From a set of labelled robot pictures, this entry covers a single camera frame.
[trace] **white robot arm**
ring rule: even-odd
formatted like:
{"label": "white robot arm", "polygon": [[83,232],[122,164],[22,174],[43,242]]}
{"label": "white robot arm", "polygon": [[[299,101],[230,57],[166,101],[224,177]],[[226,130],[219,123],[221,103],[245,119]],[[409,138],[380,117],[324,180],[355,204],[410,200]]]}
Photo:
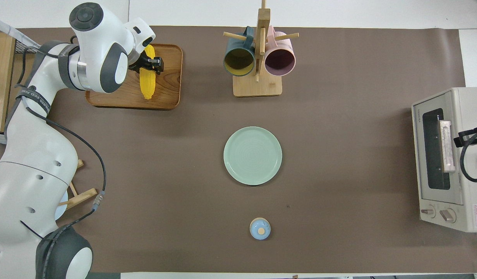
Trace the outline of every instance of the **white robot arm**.
{"label": "white robot arm", "polygon": [[[8,122],[0,160],[0,279],[83,279],[89,243],[72,224],[58,228],[54,212],[77,164],[73,145],[46,122],[58,90],[111,93],[125,80],[155,34],[141,19],[122,24],[108,9],[84,3],[70,14],[79,44],[40,47]],[[97,209],[104,191],[95,199]]]}

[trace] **brown table surface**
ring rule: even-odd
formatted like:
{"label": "brown table surface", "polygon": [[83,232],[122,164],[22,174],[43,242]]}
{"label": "brown table surface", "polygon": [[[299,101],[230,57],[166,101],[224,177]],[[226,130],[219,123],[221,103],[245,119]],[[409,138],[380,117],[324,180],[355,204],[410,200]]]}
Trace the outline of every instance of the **brown table surface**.
{"label": "brown table surface", "polygon": [[[237,27],[154,27],[184,50],[182,97],[171,111],[96,108],[62,90],[50,118],[84,136],[108,173],[100,209],[75,226],[95,272],[477,272],[477,234],[419,220],[410,104],[464,86],[457,30],[279,28],[297,66],[278,97],[236,98],[222,66]],[[26,29],[67,41],[72,30]],[[235,181],[228,137],[268,129],[283,162],[269,182]],[[78,191],[99,189],[95,156]],[[69,210],[66,223],[91,202]],[[265,217],[265,241],[249,223]]]}

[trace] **mug rack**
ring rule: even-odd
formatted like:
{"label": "mug rack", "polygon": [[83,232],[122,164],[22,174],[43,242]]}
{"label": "mug rack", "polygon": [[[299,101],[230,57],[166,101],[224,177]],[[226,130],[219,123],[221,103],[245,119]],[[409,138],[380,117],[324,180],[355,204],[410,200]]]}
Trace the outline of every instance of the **mug rack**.
{"label": "mug rack", "polygon": [[[264,66],[264,54],[268,27],[270,25],[271,9],[266,8],[266,0],[262,0],[261,9],[257,13],[256,48],[254,56],[256,65],[254,71],[247,76],[233,76],[233,95],[235,97],[278,96],[282,92],[281,76],[269,74]],[[223,32],[223,36],[245,40],[245,36]],[[299,33],[275,37],[276,41],[299,37]]]}

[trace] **round pale green plate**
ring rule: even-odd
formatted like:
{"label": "round pale green plate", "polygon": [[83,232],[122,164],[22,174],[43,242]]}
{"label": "round pale green plate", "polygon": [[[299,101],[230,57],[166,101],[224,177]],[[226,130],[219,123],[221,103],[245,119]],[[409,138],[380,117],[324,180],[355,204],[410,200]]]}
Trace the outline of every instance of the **round pale green plate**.
{"label": "round pale green plate", "polygon": [[259,185],[280,169],[281,146],[276,137],[261,127],[245,127],[230,136],[223,151],[228,173],[238,182]]}

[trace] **mug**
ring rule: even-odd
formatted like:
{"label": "mug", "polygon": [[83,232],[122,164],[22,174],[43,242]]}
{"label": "mug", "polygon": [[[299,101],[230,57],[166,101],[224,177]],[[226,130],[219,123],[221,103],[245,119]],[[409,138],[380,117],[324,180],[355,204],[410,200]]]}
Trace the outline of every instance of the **mug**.
{"label": "mug", "polygon": [[225,57],[223,58],[223,66],[225,70],[233,76],[245,76],[254,69],[254,29],[250,26],[246,27],[243,34],[245,41],[230,38],[226,45]]}
{"label": "mug", "polygon": [[295,67],[295,55],[293,54],[290,39],[276,41],[275,37],[286,35],[283,32],[275,32],[273,26],[268,28],[268,42],[265,45],[264,67],[268,73],[274,76],[285,76]]}

